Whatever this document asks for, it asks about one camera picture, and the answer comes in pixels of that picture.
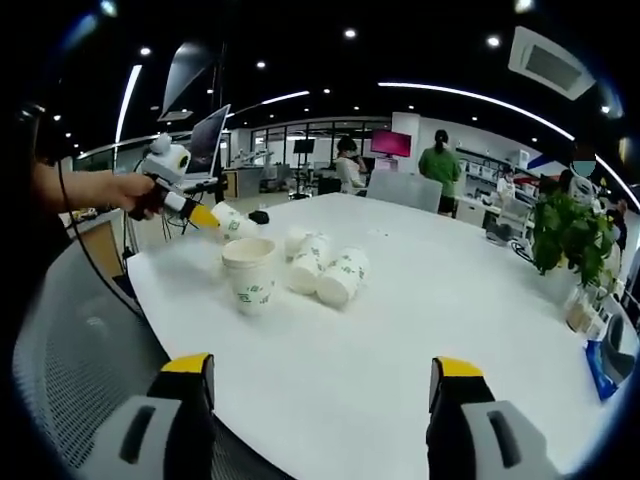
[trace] black computer mouse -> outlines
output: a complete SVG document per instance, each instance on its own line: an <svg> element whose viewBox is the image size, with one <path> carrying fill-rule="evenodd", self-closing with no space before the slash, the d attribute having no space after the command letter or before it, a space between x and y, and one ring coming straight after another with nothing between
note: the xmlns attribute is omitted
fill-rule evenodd
<svg viewBox="0 0 640 480"><path fill-rule="evenodd" d="M256 222L258 225L266 225L269 223L269 214L267 212L263 212L262 210L256 210L249 214L249 219Z"/></svg>

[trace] potted plant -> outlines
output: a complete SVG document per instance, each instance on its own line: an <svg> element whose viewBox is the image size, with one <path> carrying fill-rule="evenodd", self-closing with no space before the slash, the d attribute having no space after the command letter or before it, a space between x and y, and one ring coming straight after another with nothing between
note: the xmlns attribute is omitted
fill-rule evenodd
<svg viewBox="0 0 640 480"><path fill-rule="evenodd" d="M563 192L541 199L534 208L533 263L541 275L555 274L552 291L566 300L579 282L601 285L604 260L614 237L610 220Z"/></svg>

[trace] air conditioning vent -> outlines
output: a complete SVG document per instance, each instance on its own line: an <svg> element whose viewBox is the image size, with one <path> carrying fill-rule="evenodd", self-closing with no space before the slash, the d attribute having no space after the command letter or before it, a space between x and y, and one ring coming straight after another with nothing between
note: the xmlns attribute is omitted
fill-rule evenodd
<svg viewBox="0 0 640 480"><path fill-rule="evenodd" d="M177 120L184 120L185 118L189 118L193 114L192 111L187 112L167 112L164 116L158 118L159 122L173 122Z"/></svg>
<svg viewBox="0 0 640 480"><path fill-rule="evenodd" d="M557 43L524 27L517 27L509 69L575 100L595 80L587 68Z"/></svg>

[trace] tipped-over paper cup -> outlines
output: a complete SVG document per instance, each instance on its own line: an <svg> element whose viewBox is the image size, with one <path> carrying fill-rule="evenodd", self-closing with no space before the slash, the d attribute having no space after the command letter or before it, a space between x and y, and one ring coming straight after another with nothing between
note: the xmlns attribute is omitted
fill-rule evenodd
<svg viewBox="0 0 640 480"><path fill-rule="evenodd" d="M369 260L360 248L347 247L340 251L318 279L318 297L327 305L340 308L356 294L369 272Z"/></svg>
<svg viewBox="0 0 640 480"><path fill-rule="evenodd" d="M231 290L238 310L259 315L271 303L276 285L276 244L265 238L242 238L222 249Z"/></svg>
<svg viewBox="0 0 640 480"><path fill-rule="evenodd" d="M304 242L304 239L310 234L311 232L300 227L291 227L289 229L284 239L284 254L287 259L295 257L298 252L300 252L302 242Z"/></svg>
<svg viewBox="0 0 640 480"><path fill-rule="evenodd" d="M260 235L260 227L224 202L217 203L211 213L220 222L218 236L223 243Z"/></svg>
<svg viewBox="0 0 640 480"><path fill-rule="evenodd" d="M318 278L329 263L330 241L321 234L307 235L293 258L289 270L289 288L303 295L316 291Z"/></svg>

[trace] blue package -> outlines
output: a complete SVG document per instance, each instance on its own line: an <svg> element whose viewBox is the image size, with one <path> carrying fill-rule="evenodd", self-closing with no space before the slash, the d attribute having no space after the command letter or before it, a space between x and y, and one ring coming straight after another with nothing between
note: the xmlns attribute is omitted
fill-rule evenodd
<svg viewBox="0 0 640 480"><path fill-rule="evenodd" d="M596 342L593 340L587 341L587 363L593 375L593 381L596 384L596 390L598 390L598 396L601 401L605 401L618 389L617 385L611 380L602 368L602 342Z"/></svg>

